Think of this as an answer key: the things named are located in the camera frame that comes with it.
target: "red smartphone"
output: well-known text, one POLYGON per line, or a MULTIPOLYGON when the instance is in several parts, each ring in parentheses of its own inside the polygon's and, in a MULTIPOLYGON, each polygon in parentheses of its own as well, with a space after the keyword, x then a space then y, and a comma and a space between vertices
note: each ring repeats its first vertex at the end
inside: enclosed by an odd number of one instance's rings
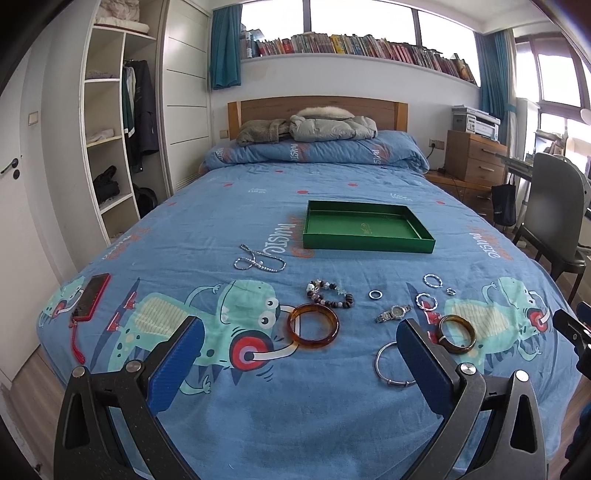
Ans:
POLYGON ((110 279, 110 273, 102 273, 101 275, 94 275, 89 280, 80 300, 76 304, 74 313, 72 313, 72 320, 75 322, 87 322, 92 318, 100 297, 105 291, 110 279))

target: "metal screw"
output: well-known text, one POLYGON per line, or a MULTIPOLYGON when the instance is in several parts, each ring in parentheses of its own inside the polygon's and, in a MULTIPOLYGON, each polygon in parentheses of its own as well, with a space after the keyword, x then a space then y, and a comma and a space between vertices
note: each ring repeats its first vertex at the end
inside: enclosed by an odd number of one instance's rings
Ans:
POLYGON ((460 370, 466 375, 474 375, 476 373, 476 367, 472 364, 461 364, 460 370))
POLYGON ((76 367, 74 370, 72 370, 72 376, 74 378, 80 378, 82 375, 84 375, 84 372, 84 367, 76 367))
POLYGON ((523 370, 518 370, 515 372, 515 377, 521 382, 527 382, 530 379, 530 376, 527 374, 527 372, 524 372, 523 370))
POLYGON ((125 365, 125 369, 130 373, 137 372, 140 368, 142 368, 142 362, 139 360, 132 360, 127 365, 125 365))

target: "wooden headboard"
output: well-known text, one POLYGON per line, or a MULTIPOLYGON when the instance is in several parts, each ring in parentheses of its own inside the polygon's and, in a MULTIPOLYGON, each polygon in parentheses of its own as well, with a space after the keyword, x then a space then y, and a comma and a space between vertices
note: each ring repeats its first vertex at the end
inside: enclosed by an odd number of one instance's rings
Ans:
POLYGON ((405 132, 408 126, 407 103, 323 95, 259 98, 228 104, 230 139, 234 140, 238 136, 244 122, 289 118, 300 110, 311 106, 338 106, 354 115, 370 117, 376 122, 378 130, 405 132))

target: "drawer handle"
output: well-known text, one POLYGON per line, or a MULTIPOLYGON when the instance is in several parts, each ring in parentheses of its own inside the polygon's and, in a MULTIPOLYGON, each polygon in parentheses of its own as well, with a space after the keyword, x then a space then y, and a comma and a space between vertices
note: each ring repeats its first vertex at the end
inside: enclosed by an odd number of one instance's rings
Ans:
POLYGON ((487 150, 486 148, 481 148, 481 150, 482 150, 484 153, 488 153, 489 155, 494 155, 494 156, 496 156, 496 157, 503 158, 503 155, 499 155, 499 154, 498 154, 498 153, 496 153, 496 152, 491 152, 490 150, 487 150))

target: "teal curtain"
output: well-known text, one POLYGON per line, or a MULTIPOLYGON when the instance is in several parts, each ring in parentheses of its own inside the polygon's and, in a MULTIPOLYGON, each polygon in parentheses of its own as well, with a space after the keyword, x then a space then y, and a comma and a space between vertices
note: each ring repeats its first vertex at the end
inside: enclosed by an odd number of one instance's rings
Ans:
POLYGON ((241 84, 240 20, 242 5, 213 11, 209 73, 213 90, 241 84))
POLYGON ((480 109, 501 119, 499 141, 506 145, 509 114, 516 111, 509 96, 514 89, 511 85, 510 52, 514 48, 509 45, 511 35, 500 31, 490 35, 475 33, 475 37, 480 64, 480 109))

